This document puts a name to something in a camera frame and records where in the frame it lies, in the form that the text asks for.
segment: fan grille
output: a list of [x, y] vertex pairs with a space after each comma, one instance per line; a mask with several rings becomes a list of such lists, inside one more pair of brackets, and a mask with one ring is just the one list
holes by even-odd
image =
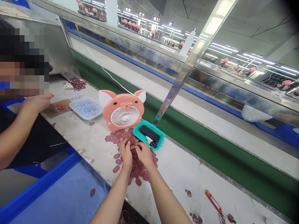
[[139, 118], [139, 110], [136, 107], [129, 109], [117, 108], [112, 112], [110, 120], [111, 123], [118, 127], [125, 127], [134, 124]]

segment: white work surface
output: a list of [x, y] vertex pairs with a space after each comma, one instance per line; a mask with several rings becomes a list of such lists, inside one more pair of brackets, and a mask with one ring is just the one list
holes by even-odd
[[[51, 103], [71, 99], [75, 95], [73, 90], [63, 88], [63, 82], [65, 80], [62, 79], [50, 82], [50, 92], [55, 95]], [[77, 92], [78, 94], [98, 100], [98, 91], [90, 85]], [[116, 166], [113, 156], [118, 153], [118, 147], [116, 144], [104, 140], [111, 131], [107, 128], [106, 121], [102, 116], [93, 120], [95, 122], [93, 126], [89, 126], [92, 121], [81, 119], [73, 111], [53, 118], [48, 118], [45, 114], [43, 116], [49, 123], [56, 123], [56, 130], [108, 184], [112, 185], [115, 182], [119, 172], [115, 174], [112, 172]], [[206, 190], [211, 192], [222, 207], [223, 213], [225, 215], [232, 214], [237, 223], [265, 223], [266, 218], [273, 219], [277, 223], [286, 223], [170, 140], [165, 139], [161, 149], [155, 153], [159, 159], [157, 162], [159, 172], [187, 214], [199, 213], [205, 224], [219, 223], [218, 212], [205, 195]], [[160, 223], [150, 183], [143, 179], [141, 181], [141, 187], [136, 185], [135, 179], [128, 186], [126, 194], [128, 202], [149, 223]], [[185, 189], [192, 192], [192, 198], [187, 196]]]

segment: pig ear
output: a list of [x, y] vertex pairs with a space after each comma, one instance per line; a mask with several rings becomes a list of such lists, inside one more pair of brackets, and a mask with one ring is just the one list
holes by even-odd
[[109, 90], [99, 90], [100, 107], [104, 109], [106, 104], [114, 97], [116, 97], [116, 94], [114, 92], [111, 92]]
[[146, 99], [146, 91], [145, 90], [138, 90], [137, 92], [134, 93], [135, 96], [137, 96], [142, 103], [144, 103]]

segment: white cable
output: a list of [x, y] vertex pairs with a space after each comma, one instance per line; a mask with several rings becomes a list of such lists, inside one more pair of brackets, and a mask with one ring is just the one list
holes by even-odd
[[[79, 34], [79, 36], [81, 37], [77, 24], [76, 24], [76, 27], [77, 27], [78, 34]], [[103, 69], [108, 75], [110, 75], [110, 73], [107, 72], [107, 71], [103, 68], [103, 66], [97, 61], [96, 57], [95, 57], [92, 53], [91, 53], [91, 55], [92, 55], [92, 56], [94, 57], [94, 59], [96, 60], [97, 64], [99, 64], [99, 65], [102, 67], [102, 69]], [[123, 89], [125, 89], [128, 93], [134, 95], [134, 94], [131, 93], [129, 90], [127, 90], [125, 87], [123, 87], [118, 81], [116, 81], [116, 82], [117, 82]]]

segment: black phone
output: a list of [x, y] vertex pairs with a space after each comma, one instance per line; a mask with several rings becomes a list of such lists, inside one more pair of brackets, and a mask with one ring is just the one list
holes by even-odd
[[155, 133], [153, 130], [151, 130], [150, 128], [145, 126], [145, 125], [142, 125], [139, 130], [140, 130], [141, 133], [143, 133], [146, 136], [150, 137], [155, 142], [158, 142], [160, 140], [160, 136], [157, 133]]

